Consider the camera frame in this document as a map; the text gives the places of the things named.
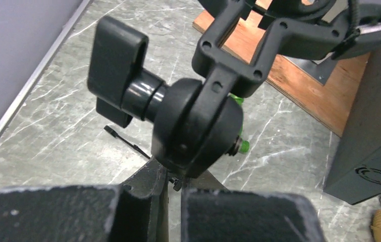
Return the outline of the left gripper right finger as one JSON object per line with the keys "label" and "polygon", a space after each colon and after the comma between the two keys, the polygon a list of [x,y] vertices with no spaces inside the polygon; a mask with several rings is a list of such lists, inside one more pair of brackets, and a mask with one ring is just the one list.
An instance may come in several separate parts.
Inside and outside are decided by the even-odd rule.
{"label": "left gripper right finger", "polygon": [[302,195],[228,190],[212,174],[183,179],[181,241],[325,241]]}

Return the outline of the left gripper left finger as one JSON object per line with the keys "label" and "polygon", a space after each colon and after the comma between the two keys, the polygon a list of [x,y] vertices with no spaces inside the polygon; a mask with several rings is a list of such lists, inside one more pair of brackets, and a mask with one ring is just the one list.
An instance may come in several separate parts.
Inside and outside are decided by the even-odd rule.
{"label": "left gripper left finger", "polygon": [[0,241],[168,239],[168,175],[154,159],[120,184],[0,190]]}

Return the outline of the black tripod shock-mount stand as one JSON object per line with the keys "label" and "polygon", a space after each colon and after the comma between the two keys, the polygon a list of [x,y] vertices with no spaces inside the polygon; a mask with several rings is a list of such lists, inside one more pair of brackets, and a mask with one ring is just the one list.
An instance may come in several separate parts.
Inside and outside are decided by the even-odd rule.
{"label": "black tripod shock-mount stand", "polygon": [[[277,55],[334,61],[366,54],[381,43],[381,1],[348,1],[332,20],[334,1],[201,1],[214,18],[197,42],[192,69],[203,81],[172,85],[144,68],[149,38],[110,16],[96,26],[87,87],[96,111],[122,128],[137,118],[153,124],[151,153],[175,182],[200,177],[232,148],[247,98],[267,79]],[[249,62],[223,49],[239,20],[254,11],[265,31]]]}

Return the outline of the green plastic tap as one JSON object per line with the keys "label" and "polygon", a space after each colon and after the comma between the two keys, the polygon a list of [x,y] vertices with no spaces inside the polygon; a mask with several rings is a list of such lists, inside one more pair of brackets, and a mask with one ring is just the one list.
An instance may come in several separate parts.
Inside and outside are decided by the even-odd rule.
{"label": "green plastic tap", "polygon": [[[244,98],[238,97],[234,94],[230,94],[230,97],[232,97],[239,106],[242,106],[242,104],[244,102]],[[241,136],[242,131],[243,131],[243,122],[241,122],[241,128],[240,128],[239,134],[238,134],[232,148],[228,152],[228,154],[231,156],[234,156],[238,153],[246,154],[249,150],[249,147],[250,147],[249,142],[242,139],[242,136]]]}

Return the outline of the wooden board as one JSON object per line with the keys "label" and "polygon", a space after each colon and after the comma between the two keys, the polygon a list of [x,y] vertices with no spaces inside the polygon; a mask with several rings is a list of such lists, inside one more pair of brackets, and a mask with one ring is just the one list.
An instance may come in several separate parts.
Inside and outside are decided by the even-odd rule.
{"label": "wooden board", "polygon": [[[249,62],[265,31],[257,27],[261,15],[252,11],[223,45],[238,59]],[[369,54],[337,63],[325,85],[290,60],[277,55],[267,82],[313,116],[333,133],[342,136]]]}

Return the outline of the blue network switch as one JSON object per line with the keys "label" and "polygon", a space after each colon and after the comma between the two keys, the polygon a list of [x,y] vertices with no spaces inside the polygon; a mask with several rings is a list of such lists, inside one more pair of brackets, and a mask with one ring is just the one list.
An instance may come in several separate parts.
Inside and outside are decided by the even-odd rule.
{"label": "blue network switch", "polygon": [[322,191],[356,205],[381,194],[381,47],[369,57],[338,148],[320,170],[316,158],[286,162],[288,191]]}

